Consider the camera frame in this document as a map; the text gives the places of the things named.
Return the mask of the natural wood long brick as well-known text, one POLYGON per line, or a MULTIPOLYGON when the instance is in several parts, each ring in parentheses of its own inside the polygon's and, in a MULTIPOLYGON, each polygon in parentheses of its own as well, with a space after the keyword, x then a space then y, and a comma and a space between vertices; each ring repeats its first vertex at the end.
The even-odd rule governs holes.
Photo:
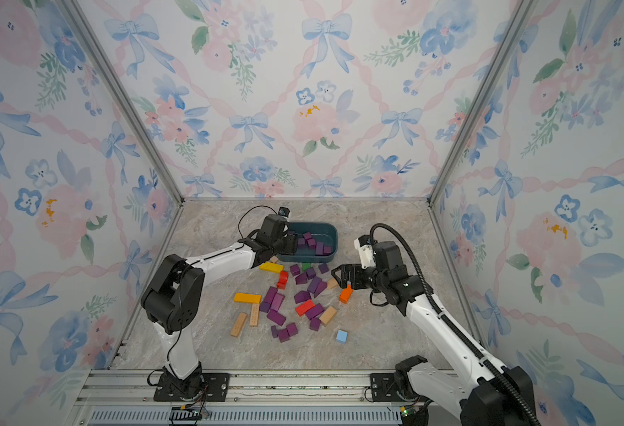
POLYGON ((230 332, 230 335, 232 337, 240 337, 247 320, 248 320, 248 315, 245 312, 240 312, 230 332))
POLYGON ((251 314, 250 314, 250 327, 256 327, 259 324, 260 317, 260 304, 252 304, 251 305, 251 314))

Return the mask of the purple brick beside red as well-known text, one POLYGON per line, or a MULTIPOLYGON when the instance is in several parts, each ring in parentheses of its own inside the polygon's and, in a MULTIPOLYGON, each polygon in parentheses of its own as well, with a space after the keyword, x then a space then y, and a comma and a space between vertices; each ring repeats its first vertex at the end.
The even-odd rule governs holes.
POLYGON ((321 304, 315 305, 314 307, 312 307, 309 311, 306 312, 306 317, 308 317, 308 319, 312 320, 315 319, 317 317, 319 317, 320 315, 322 315, 324 313, 325 309, 321 304))

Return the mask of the purple brick left of arch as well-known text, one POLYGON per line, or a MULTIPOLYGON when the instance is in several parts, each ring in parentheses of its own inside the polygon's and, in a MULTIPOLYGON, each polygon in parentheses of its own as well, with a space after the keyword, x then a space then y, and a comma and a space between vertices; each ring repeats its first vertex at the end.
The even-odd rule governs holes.
POLYGON ((270 287, 263 299, 263 302, 271 305, 277 293, 278 289, 276 287, 270 287))

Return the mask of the aluminium front rail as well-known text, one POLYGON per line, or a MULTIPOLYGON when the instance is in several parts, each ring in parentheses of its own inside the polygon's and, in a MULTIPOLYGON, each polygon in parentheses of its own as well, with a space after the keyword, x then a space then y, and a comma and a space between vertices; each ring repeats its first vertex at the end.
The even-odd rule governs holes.
POLYGON ((225 402, 155 402, 158 370, 94 372, 86 379, 66 424, 464 425, 422 396, 407 403, 371 401, 369 375, 394 373, 396 380, 395 369, 204 373, 230 374, 225 402))

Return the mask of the orange brick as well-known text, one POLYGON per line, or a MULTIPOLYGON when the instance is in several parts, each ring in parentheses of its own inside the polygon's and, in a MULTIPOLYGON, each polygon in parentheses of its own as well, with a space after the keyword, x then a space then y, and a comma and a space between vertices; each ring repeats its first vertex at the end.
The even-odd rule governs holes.
POLYGON ((338 301, 340 301, 340 303, 342 304, 347 304, 353 293, 354 290, 352 288, 343 289, 340 293, 340 296, 338 297, 338 301))

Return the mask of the light blue cube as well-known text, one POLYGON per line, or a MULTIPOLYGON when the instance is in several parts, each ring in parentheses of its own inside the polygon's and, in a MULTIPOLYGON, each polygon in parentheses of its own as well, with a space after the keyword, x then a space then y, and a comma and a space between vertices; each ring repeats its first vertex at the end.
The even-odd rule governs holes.
POLYGON ((345 344, 347 342, 347 337, 348 337, 347 332, 345 332, 344 330, 339 330, 336 340, 338 342, 341 342, 342 344, 345 344))

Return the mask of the red arch brick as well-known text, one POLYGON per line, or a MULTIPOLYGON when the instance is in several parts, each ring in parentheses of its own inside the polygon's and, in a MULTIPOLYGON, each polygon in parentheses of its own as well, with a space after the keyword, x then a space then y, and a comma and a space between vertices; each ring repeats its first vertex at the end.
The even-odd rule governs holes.
POLYGON ((281 271, 279 274, 279 280, 276 284, 278 289, 285 289, 289 280, 289 273, 287 271, 281 271))

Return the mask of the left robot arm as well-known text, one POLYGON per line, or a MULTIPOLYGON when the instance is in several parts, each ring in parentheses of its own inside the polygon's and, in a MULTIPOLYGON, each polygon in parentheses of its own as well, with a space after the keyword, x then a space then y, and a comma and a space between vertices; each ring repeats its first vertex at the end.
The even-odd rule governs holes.
POLYGON ((198 257, 169 255, 163 259, 141 296, 141 308, 153 323, 164 350, 156 401, 196 401, 207 383, 195 352, 191 323, 196 319, 204 286, 231 273, 256 268, 271 257, 297 248, 289 231, 290 210, 280 207, 260 228, 236 243, 198 257))

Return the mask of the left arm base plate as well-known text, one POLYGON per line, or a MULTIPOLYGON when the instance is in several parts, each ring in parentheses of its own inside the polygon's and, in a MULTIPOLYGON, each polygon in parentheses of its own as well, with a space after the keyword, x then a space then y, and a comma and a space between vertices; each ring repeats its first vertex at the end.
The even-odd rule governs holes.
POLYGON ((225 402, 230 374, 194 373, 186 379, 178 379, 170 372, 161 374, 155 386, 155 402, 225 402))

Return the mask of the yellow-orange brick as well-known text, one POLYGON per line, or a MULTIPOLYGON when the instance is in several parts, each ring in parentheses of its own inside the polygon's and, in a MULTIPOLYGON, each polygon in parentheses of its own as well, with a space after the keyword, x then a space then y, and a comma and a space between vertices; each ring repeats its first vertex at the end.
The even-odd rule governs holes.
POLYGON ((246 293, 236 293, 234 296, 234 301, 236 303, 243 304, 259 304, 261 302, 261 296, 246 293))

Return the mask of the natural wood long brick left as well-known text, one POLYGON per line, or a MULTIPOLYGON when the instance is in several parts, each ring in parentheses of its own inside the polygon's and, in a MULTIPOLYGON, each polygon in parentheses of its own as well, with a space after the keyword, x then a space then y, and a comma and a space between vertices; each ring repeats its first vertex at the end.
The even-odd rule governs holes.
POLYGON ((247 320, 248 320, 248 315, 245 312, 240 312, 230 332, 230 335, 232 337, 240 337, 247 320))

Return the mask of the natural wood brick lower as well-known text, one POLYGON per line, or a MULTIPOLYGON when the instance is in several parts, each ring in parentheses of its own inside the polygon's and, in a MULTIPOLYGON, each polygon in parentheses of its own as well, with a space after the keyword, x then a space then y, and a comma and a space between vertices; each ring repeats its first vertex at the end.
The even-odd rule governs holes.
POLYGON ((324 311, 324 313, 319 316, 319 321, 321 321, 324 326, 328 326, 329 323, 335 318, 337 313, 338 310, 336 308, 334 308, 333 306, 329 306, 324 311))

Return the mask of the teal plastic storage bin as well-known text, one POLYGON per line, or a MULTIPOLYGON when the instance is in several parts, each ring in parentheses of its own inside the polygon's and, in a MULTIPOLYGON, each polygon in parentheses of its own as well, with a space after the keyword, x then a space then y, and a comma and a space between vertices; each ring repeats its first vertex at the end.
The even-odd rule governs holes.
POLYGON ((282 262, 328 264, 338 251, 338 230, 330 223, 290 222, 289 234, 292 246, 276 255, 282 262))

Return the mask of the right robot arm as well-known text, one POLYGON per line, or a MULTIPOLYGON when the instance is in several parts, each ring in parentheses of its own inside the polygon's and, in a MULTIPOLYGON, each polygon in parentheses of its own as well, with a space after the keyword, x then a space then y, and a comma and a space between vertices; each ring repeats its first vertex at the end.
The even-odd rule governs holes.
POLYGON ((464 425, 537 425, 533 384, 520 367, 505 363, 450 316, 425 280, 420 266, 409 273, 402 257, 412 257, 392 241, 375 242, 368 235, 354 241, 360 261, 332 270, 343 289, 368 289, 386 298, 416 325, 448 361, 450 376, 420 356, 396 366, 397 382, 406 399, 425 397, 464 425))

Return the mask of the red rectangular brick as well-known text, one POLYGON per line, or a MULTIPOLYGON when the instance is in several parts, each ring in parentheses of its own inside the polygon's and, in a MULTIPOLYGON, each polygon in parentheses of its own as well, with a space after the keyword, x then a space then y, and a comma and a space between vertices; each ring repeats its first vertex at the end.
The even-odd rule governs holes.
POLYGON ((306 302, 296 307, 296 312, 299 316, 305 315, 308 311, 315 307, 315 303, 312 300, 306 300, 306 302))

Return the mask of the purple triangle brick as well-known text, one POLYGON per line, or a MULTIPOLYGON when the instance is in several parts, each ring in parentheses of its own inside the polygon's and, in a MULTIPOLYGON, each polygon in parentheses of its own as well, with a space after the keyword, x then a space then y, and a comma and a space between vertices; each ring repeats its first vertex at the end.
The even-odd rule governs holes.
POLYGON ((313 278, 313 280, 311 280, 310 284, 308 285, 308 292, 312 295, 315 294, 321 282, 322 279, 320 277, 313 278))

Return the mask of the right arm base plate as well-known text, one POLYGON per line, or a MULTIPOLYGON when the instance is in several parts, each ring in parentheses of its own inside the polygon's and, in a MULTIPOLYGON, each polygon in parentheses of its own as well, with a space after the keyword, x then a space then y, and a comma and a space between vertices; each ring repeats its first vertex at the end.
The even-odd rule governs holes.
POLYGON ((394 373, 371 373, 370 378, 370 400, 373 402, 403 402, 409 400, 400 390, 394 373))

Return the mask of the yellow long brick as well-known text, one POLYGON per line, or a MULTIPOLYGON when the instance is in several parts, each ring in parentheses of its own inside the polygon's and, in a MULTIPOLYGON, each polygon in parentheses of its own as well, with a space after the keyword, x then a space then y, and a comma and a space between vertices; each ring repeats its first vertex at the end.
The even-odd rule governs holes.
POLYGON ((281 273, 284 271, 284 266, 281 264, 265 262, 259 265, 259 269, 269 273, 281 273))

